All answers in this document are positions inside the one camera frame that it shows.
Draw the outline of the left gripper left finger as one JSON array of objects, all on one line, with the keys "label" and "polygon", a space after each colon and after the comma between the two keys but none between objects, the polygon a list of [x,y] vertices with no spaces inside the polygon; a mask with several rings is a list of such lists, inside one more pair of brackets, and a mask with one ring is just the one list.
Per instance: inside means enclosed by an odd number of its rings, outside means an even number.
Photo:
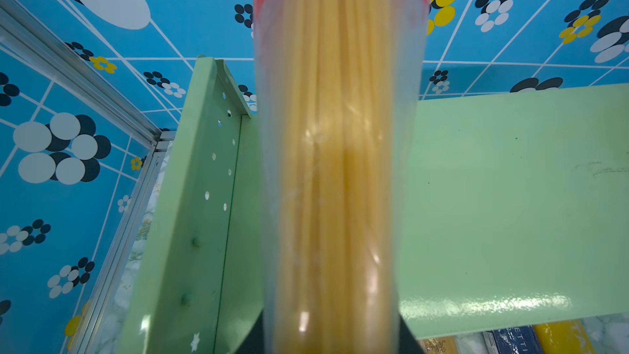
[{"label": "left gripper left finger", "polygon": [[264,312],[261,311],[236,354],[265,354]]}]

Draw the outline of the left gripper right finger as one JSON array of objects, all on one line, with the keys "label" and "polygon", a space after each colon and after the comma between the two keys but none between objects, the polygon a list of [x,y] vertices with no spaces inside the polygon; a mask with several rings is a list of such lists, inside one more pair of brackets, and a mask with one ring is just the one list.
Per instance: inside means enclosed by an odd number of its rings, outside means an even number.
[{"label": "left gripper right finger", "polygon": [[419,341],[414,337],[402,316],[399,328],[398,354],[425,354]]}]

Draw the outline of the red spaghetti bag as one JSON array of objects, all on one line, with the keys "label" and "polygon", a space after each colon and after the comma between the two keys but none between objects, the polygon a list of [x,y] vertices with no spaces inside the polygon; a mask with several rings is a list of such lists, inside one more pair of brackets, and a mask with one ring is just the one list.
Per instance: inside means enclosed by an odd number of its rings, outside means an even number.
[{"label": "red spaghetti bag", "polygon": [[254,0],[268,353],[396,353],[432,0]]}]

